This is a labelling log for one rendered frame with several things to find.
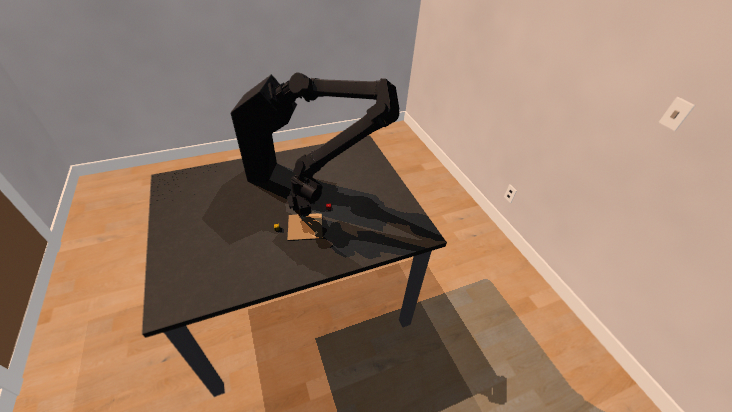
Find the orange square mat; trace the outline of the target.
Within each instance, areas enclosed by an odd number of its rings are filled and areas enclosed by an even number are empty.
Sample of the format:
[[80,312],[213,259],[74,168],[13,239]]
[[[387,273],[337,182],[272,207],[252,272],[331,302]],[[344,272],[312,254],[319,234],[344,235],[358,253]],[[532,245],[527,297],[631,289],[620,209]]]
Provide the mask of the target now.
[[323,239],[322,213],[309,214],[304,219],[299,215],[289,215],[287,240],[307,239]]

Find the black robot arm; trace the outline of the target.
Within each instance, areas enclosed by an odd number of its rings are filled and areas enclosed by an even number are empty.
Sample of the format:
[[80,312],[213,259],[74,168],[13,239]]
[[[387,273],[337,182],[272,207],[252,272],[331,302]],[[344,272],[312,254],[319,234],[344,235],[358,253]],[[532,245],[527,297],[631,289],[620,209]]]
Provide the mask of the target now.
[[376,100],[364,117],[296,161],[293,171],[296,175],[291,178],[291,185],[293,192],[301,195],[291,193],[293,204],[299,207],[303,217],[311,213],[310,200],[315,202],[322,194],[323,186],[312,178],[313,175],[366,136],[399,118],[396,86],[383,78],[378,81],[325,80],[310,79],[302,73],[295,73],[289,81],[278,87],[270,82],[268,92],[271,102],[289,112],[294,111],[293,102],[298,97],[303,97],[307,102],[323,96]]

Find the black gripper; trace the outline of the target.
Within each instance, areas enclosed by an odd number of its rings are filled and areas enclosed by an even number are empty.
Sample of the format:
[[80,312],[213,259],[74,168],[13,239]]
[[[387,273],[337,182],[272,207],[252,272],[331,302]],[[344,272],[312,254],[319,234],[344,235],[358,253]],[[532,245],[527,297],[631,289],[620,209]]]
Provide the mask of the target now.
[[[293,192],[293,190],[292,190],[292,192]],[[299,193],[295,193],[295,192],[293,192],[293,193],[294,193],[294,194],[297,194],[297,195],[301,195],[301,194],[299,194]],[[297,213],[297,214],[299,215],[299,217],[301,218],[301,215],[300,215],[300,211],[299,211],[299,207],[298,207],[298,206],[294,206],[294,204],[293,204],[293,200],[292,200],[292,195],[291,195],[291,196],[287,196],[287,200],[288,200],[288,203],[289,203],[289,208],[290,208],[290,209],[291,209],[291,208],[293,208],[293,210],[294,210],[294,211],[295,211],[295,212],[296,212],[296,213]],[[315,202],[312,202],[311,200],[310,200],[310,202],[311,202],[310,204],[315,204]]]

